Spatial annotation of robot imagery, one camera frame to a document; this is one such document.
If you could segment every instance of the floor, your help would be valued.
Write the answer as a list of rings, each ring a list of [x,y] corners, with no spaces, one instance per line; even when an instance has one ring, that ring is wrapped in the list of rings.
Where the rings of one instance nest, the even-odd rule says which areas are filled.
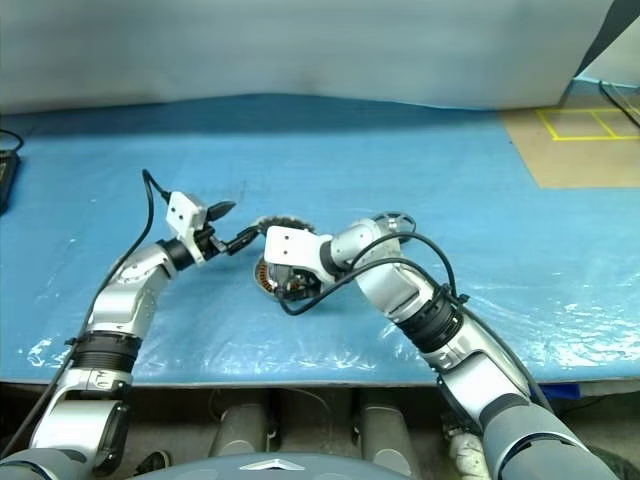
[[[447,456],[441,414],[446,406],[432,388],[397,388],[375,391],[403,412],[420,459],[423,480],[457,479]],[[108,480],[129,478],[151,451],[166,450],[175,464],[205,458],[215,437],[218,419],[236,403],[244,390],[136,389],[132,397],[134,420],[120,468]],[[270,394],[272,427],[278,431],[273,450],[321,452],[359,457],[353,426],[364,394],[350,388],[278,389]],[[24,408],[33,393],[3,388],[6,411]],[[606,449],[640,466],[640,392],[580,401],[561,401],[559,416],[589,446]]]

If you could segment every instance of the table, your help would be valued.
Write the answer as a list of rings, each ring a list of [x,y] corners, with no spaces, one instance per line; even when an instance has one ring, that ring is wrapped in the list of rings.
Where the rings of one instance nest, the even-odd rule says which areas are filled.
[[[165,188],[323,233],[411,213],[541,381],[640,376],[640,189],[539,188],[494,112],[249,95],[15,115],[26,137],[0,218],[0,379],[45,382],[107,268],[142,229],[140,170]],[[149,241],[169,238],[159,207]],[[134,369],[145,385],[431,384],[415,348],[350,285],[302,317],[252,279],[259,239],[185,271]],[[445,280],[420,244],[407,254]]]

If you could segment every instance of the blue tablecloth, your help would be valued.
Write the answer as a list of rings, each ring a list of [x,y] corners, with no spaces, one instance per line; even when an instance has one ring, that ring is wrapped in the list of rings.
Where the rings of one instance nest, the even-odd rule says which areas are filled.
[[[48,380],[109,265],[138,235],[140,170],[169,189],[331,233],[403,210],[459,290],[543,381],[640,376],[639,189],[541,189],[496,113],[293,96],[5,117],[24,163],[0,218],[0,378]],[[159,207],[149,241],[169,238]],[[301,317],[255,286],[263,240],[161,298],[138,384],[427,384],[414,347],[355,285]],[[442,280],[437,259],[406,246]]]

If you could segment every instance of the black device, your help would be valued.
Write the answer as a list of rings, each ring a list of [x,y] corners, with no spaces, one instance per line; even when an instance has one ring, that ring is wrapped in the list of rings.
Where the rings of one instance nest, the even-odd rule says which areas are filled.
[[[9,206],[11,185],[19,165],[20,157],[16,150],[0,150],[0,214]]]

